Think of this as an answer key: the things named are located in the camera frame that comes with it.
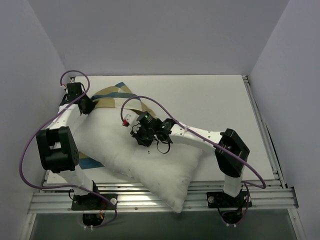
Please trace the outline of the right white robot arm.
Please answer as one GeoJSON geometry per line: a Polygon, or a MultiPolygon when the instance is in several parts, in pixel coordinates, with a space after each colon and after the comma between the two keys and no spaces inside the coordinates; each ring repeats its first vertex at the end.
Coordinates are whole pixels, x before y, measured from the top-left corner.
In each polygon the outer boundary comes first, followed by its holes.
{"type": "Polygon", "coordinates": [[[123,120],[137,143],[149,147],[153,142],[183,144],[214,154],[224,174],[222,200],[227,206],[240,201],[243,168],[250,150],[233,129],[209,131],[187,126],[171,118],[160,120],[147,111],[140,115],[128,113],[123,120]]]}

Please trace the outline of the white pillow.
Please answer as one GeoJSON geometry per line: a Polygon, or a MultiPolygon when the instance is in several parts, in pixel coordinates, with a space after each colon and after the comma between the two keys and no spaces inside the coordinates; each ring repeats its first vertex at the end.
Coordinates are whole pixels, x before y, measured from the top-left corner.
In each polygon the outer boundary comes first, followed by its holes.
{"type": "Polygon", "coordinates": [[[141,183],[175,213],[182,212],[202,150],[175,143],[162,154],[155,142],[138,145],[122,125],[118,108],[97,108],[79,116],[71,132],[80,167],[89,178],[96,183],[141,183]]]}

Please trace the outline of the blue beige checked pillowcase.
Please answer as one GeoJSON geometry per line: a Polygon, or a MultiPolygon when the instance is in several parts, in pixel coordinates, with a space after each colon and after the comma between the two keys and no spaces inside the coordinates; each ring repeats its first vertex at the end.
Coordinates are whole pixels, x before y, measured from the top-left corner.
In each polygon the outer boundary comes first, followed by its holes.
{"type": "Polygon", "coordinates": [[[135,94],[123,83],[99,90],[92,96],[94,110],[75,130],[78,150],[111,171],[128,175],[137,149],[130,130],[121,123],[123,103],[135,94]]]}

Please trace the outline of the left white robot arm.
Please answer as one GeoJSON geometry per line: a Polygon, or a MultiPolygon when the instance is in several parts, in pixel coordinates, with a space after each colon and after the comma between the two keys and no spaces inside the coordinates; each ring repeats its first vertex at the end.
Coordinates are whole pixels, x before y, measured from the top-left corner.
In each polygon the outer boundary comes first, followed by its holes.
{"type": "Polygon", "coordinates": [[[101,203],[99,190],[79,165],[80,153],[71,131],[77,118],[88,115],[95,107],[83,87],[80,82],[66,85],[57,116],[37,133],[36,142],[42,167],[62,177],[77,197],[84,196],[83,204],[95,210],[101,203]]]}

